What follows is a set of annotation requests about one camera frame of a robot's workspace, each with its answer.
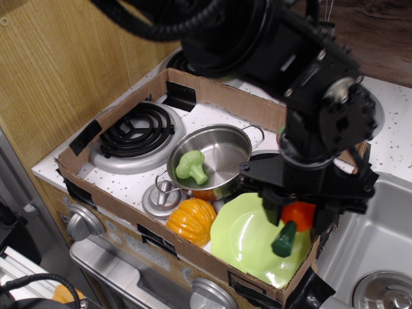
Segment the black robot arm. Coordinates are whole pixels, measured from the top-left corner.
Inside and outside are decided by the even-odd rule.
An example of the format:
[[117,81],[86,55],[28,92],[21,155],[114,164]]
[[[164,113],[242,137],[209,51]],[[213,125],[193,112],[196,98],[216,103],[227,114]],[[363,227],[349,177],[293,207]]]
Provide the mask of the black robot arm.
[[377,175],[356,150],[381,121],[350,50],[319,26],[319,3],[305,16],[291,1],[95,1],[124,30],[179,41],[195,72],[253,84],[286,105],[279,156],[240,167],[243,186],[280,213],[316,205],[315,233],[346,211],[365,213]]

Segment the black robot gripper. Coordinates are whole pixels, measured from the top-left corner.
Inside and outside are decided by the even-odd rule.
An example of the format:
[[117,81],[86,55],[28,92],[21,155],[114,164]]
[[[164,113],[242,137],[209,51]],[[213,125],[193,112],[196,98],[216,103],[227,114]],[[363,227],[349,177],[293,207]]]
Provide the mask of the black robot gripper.
[[364,214],[375,194],[374,185],[379,176],[362,158],[358,159],[360,167],[356,174],[344,172],[333,162],[309,169],[291,164],[283,157],[282,161],[285,204],[277,194],[261,194],[268,220],[275,226],[279,225],[284,206],[303,201],[316,205],[313,230],[315,235],[321,235],[338,220],[340,213]]

